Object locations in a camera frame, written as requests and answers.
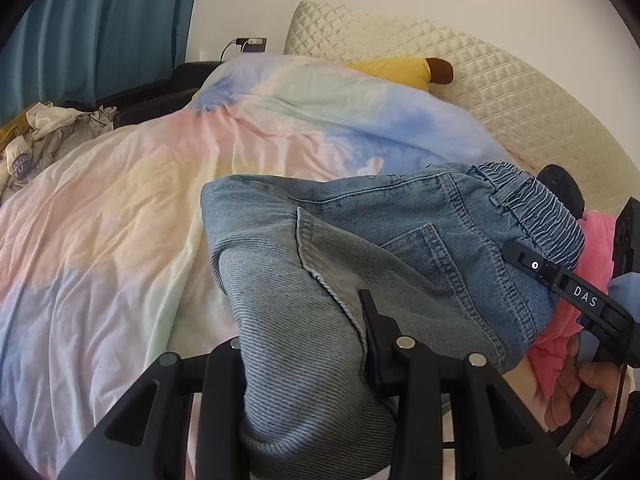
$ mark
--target cable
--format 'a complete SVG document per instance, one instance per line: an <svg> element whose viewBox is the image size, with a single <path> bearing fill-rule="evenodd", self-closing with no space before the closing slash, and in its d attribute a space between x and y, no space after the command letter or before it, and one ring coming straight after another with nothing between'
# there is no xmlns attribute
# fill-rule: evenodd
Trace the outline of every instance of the cable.
<svg viewBox="0 0 640 480"><path fill-rule="evenodd" d="M235 45L236 44L236 40L231 40L229 41L229 43L226 44L226 47L222 50L222 54L220 54L220 63L222 63L222 58L225 55L226 50L231 46L231 45Z"/></svg>
<svg viewBox="0 0 640 480"><path fill-rule="evenodd" d="M620 412L620 403L622 402L622 391L625 388L625 379L626 379L626 359L622 364L622 368L620 370L620 382L618 383L618 396L616 397L616 407L613 410L613 423L611 425L611 432L609 433L609 442L612 441L613 436L616 434L616 426L618 425L618 415Z"/></svg>

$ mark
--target elastic waistband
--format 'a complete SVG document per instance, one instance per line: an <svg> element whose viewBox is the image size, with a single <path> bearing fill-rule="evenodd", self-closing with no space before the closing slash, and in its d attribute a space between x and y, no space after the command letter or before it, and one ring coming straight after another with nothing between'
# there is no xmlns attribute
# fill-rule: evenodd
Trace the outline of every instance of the elastic waistband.
<svg viewBox="0 0 640 480"><path fill-rule="evenodd" d="M524 230L553 263L573 269L584 247L578 221L535 177L508 162L475 166L492 186L491 202L510 210Z"/></svg>

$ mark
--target yellow cloth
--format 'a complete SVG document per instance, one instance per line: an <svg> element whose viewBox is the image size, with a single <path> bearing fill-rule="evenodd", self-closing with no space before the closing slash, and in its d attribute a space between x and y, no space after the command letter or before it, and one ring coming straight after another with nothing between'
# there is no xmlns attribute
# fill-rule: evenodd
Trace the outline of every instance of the yellow cloth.
<svg viewBox="0 0 640 480"><path fill-rule="evenodd" d="M431 69L423 57L383 57L373 61L352 63L349 67L373 77L429 91Z"/></svg>

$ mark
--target denim jeans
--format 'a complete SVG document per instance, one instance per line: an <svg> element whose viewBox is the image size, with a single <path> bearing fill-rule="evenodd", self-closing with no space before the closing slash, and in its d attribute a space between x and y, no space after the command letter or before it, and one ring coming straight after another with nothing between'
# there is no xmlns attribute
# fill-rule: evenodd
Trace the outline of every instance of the denim jeans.
<svg viewBox="0 0 640 480"><path fill-rule="evenodd" d="M212 271L238 322L242 438L273 479L361 479L390 463L393 409L367 387L358 290L433 351L514 367L556 305L505 264L507 240L573 267L571 214L507 163L312 182L230 176L207 184Z"/></svg>

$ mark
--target jeans leg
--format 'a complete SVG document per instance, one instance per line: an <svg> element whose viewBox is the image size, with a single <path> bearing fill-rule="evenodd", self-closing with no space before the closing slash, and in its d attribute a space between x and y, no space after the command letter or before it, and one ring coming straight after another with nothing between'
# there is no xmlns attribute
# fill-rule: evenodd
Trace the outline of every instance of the jeans leg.
<svg viewBox="0 0 640 480"><path fill-rule="evenodd" d="M395 427L364 383L361 338L301 264L295 205L225 181L205 187L215 208L203 200L203 216L212 270L240 328L252 471L365 478L390 462Z"/></svg>

